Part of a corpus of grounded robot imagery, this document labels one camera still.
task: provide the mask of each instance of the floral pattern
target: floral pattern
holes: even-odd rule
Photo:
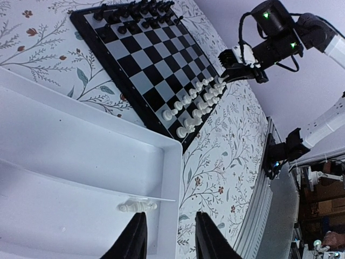
[[[143,126],[69,21],[76,9],[125,0],[0,0],[0,67]],[[216,70],[226,46],[193,0],[174,11]],[[248,209],[263,153],[267,121],[248,82],[227,91],[183,156],[177,251],[195,258],[195,213],[204,211],[231,245]]]

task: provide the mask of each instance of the white wall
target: white wall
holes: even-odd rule
[[[251,11],[261,0],[195,0],[228,47],[238,43],[241,15]],[[311,12],[329,20],[345,33],[344,0],[282,0],[289,12]],[[261,42],[252,17],[244,23],[244,39],[252,46]],[[345,91],[345,70],[317,50],[297,57],[301,70],[291,73],[279,67],[267,69],[270,81],[250,84],[265,114],[271,116],[282,138],[297,127],[309,123],[329,109]],[[293,63],[285,60],[284,64]],[[305,157],[345,147],[345,127],[320,141]]]

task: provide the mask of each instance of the chessboard border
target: chessboard border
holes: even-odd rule
[[[107,11],[117,9],[118,7],[122,7],[122,6],[128,6],[128,5],[129,3],[108,5]],[[139,91],[134,87],[132,87],[132,89],[129,89],[130,87],[128,86],[132,85],[133,83],[130,81],[126,73],[122,70],[118,61],[115,58],[113,58],[111,53],[107,50],[106,44],[100,39],[96,31],[91,27],[90,23],[85,18],[84,15],[94,13],[94,11],[98,9],[100,9],[100,6],[73,11],[70,15],[70,20],[72,24],[75,26],[75,28],[77,29],[77,31],[79,32],[79,34],[81,35],[81,37],[83,38],[83,40],[85,41],[85,43],[88,45],[90,50],[94,53],[95,57],[98,59],[100,64],[104,67],[104,69],[106,70],[106,72],[108,73],[112,81],[115,83],[117,88],[126,97],[129,104],[133,107],[134,111],[138,114],[140,119],[143,121],[147,129],[155,131],[159,134],[162,134],[171,138],[171,134],[168,132],[168,129],[166,129],[163,126],[163,124],[159,121],[154,111],[147,104],[146,105],[141,104],[143,102],[143,97],[139,93]],[[173,12],[175,17],[177,17],[175,12],[171,8],[170,8],[170,11]],[[194,39],[194,37],[191,35],[188,29],[184,26],[184,24],[183,23],[180,23],[180,24],[186,29],[188,34],[192,37],[195,44],[197,44],[197,46],[200,48],[203,55],[208,60],[210,65],[213,67],[214,71],[216,72],[216,75],[219,77],[220,76],[219,73],[213,66],[212,62],[210,62],[208,57],[205,55],[204,51],[199,46],[197,41]],[[226,91],[226,88],[224,89],[220,98],[223,96],[225,91]],[[203,116],[204,117],[202,118],[203,122],[201,125],[198,126],[198,130],[195,130],[193,133],[189,133],[183,141],[179,141],[176,139],[176,141],[182,144],[183,153],[188,149],[193,139],[198,135],[198,133],[200,132],[203,125],[206,123],[208,117],[211,115],[211,113],[216,108],[216,106],[217,105],[215,105],[212,108],[212,111],[210,113]]]

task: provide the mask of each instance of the white box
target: white box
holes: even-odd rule
[[[182,146],[0,69],[0,258],[99,258],[150,198],[148,258],[175,258]]]

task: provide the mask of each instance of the chessboard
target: chessboard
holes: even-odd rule
[[[216,104],[197,113],[201,120],[192,131],[181,135],[177,130],[195,118],[194,110],[206,103],[204,96],[219,75],[182,24],[183,17],[172,11],[173,4],[155,0],[103,4],[73,11],[70,19],[145,126],[178,140],[185,151]],[[195,94],[201,81],[204,86]],[[194,98],[186,101],[191,89]],[[218,97],[224,91],[223,86]],[[183,103],[178,111],[176,102]]]

